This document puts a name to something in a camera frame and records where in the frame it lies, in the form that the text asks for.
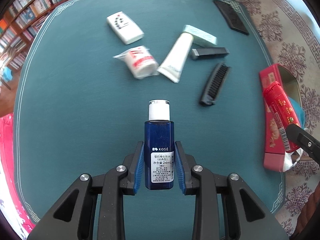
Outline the red snack packet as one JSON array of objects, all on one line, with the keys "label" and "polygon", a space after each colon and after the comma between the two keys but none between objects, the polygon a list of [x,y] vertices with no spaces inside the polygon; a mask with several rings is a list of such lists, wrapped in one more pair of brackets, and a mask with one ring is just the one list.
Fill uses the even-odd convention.
[{"label": "red snack packet", "polygon": [[263,91],[264,100],[271,111],[276,122],[285,152],[292,153],[299,149],[293,142],[289,141],[286,135],[286,128],[290,124],[301,127],[299,119],[293,106],[279,82],[274,81]]}]

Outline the blue Kose lotion bottle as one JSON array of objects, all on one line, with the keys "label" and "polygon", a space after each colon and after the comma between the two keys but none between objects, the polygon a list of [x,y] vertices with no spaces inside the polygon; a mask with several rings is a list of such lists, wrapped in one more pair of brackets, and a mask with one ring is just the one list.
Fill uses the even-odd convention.
[{"label": "blue Kose lotion bottle", "polygon": [[174,185],[174,122],[168,100],[151,100],[144,124],[145,186],[169,190]]}]

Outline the black folding hairbrush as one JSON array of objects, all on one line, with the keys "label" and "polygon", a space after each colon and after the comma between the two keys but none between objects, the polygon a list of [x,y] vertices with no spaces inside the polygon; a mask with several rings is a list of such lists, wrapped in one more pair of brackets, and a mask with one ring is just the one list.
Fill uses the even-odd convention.
[{"label": "black folding hairbrush", "polygon": [[203,106],[215,105],[219,92],[230,71],[224,62],[219,62],[212,70],[200,96],[199,104]]}]

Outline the black rectangular trimmer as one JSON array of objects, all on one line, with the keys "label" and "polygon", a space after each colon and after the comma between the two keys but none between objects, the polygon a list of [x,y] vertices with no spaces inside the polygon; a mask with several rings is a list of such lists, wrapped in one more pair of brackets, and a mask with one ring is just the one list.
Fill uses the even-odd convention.
[{"label": "black rectangular trimmer", "polygon": [[191,50],[193,60],[225,57],[229,55],[229,50],[225,47],[197,48]]}]

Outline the white cream tube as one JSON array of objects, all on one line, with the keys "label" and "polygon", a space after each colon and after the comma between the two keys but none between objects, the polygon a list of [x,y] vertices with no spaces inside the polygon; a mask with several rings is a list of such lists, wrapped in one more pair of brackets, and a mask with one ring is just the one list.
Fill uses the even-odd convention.
[{"label": "white cream tube", "polygon": [[157,71],[172,82],[179,83],[193,39],[191,34],[181,33]]}]

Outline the bagged white bandage roll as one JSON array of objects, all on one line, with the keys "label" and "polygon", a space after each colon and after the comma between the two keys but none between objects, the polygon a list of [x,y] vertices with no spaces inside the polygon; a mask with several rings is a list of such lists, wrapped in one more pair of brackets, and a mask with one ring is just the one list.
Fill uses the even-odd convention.
[{"label": "bagged white bandage roll", "polygon": [[141,80],[145,77],[159,74],[157,71],[159,64],[145,46],[130,48],[113,58],[125,62],[133,77],[136,79]]}]

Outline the teal cloth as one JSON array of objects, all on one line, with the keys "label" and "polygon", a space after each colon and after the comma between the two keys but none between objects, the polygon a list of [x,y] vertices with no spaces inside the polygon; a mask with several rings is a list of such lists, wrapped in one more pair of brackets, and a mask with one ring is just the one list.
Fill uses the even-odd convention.
[{"label": "teal cloth", "polygon": [[295,113],[299,119],[301,127],[304,129],[305,128],[305,112],[303,111],[302,107],[300,106],[300,104],[298,102],[296,102],[291,97],[289,97],[289,100],[293,106],[293,109],[295,110]]}]

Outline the red tin box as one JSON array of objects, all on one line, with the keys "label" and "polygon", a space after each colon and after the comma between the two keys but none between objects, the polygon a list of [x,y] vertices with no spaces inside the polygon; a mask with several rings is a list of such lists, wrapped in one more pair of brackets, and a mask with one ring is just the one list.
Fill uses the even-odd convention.
[{"label": "red tin box", "polygon": [[[291,106],[288,109],[294,109],[299,120],[300,127],[305,127],[305,114],[302,109],[302,102],[299,93],[299,85],[296,78],[280,64],[273,64],[259,73],[262,90],[265,90],[274,82],[278,82],[290,100]],[[272,113],[268,104],[265,105],[266,120],[266,139],[264,168],[286,172],[296,165],[302,156],[302,151],[297,153],[287,153],[287,147],[291,145],[285,139],[285,127],[280,125],[280,116]]]}]

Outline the teal table mat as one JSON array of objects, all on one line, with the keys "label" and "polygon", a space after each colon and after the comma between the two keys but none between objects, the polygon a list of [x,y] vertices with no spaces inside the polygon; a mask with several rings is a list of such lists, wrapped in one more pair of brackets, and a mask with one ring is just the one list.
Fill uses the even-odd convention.
[{"label": "teal table mat", "polygon": [[[231,30],[215,0],[71,0],[37,34],[21,71],[14,109],[15,179],[37,223],[83,173],[119,165],[144,139],[148,105],[170,102],[175,140],[215,174],[236,173],[274,215],[283,174],[263,167],[265,107],[259,72],[271,56],[245,7],[231,1],[248,35]],[[108,25],[122,11],[144,31],[136,42],[162,62],[187,24],[229,50],[230,67],[213,106],[199,104],[219,59],[187,59],[180,81],[135,79],[116,55],[128,49]]]}]

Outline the black flat case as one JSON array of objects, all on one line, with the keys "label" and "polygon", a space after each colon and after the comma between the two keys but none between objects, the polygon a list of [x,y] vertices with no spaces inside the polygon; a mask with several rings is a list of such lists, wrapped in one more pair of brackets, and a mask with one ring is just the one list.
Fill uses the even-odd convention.
[{"label": "black flat case", "polygon": [[226,20],[228,26],[232,30],[240,32],[245,35],[249,35],[249,32],[246,29],[244,23],[242,22],[239,15],[230,4],[227,4],[220,0],[213,0],[213,2],[217,6],[222,16]]}]

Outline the light teal small box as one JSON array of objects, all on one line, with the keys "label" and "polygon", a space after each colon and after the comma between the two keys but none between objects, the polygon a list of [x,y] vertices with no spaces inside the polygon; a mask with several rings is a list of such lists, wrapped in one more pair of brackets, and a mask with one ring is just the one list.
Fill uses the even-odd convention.
[{"label": "light teal small box", "polygon": [[217,38],[199,28],[186,24],[183,27],[184,33],[189,33],[193,36],[193,42],[204,48],[210,48],[217,45]]}]

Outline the white remote control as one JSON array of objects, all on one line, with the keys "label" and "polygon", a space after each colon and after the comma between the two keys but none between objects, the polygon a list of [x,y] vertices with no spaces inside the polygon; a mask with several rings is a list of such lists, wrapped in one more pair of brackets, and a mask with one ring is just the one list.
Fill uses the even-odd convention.
[{"label": "white remote control", "polygon": [[142,29],[122,11],[108,16],[106,21],[125,45],[132,44],[144,37]]}]

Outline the wooden bookshelf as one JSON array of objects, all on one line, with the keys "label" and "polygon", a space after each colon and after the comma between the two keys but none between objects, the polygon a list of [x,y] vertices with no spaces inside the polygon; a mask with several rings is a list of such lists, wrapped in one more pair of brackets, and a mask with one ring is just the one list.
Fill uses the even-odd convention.
[{"label": "wooden bookshelf", "polygon": [[67,0],[13,0],[1,16],[1,67],[19,71],[50,13]]}]

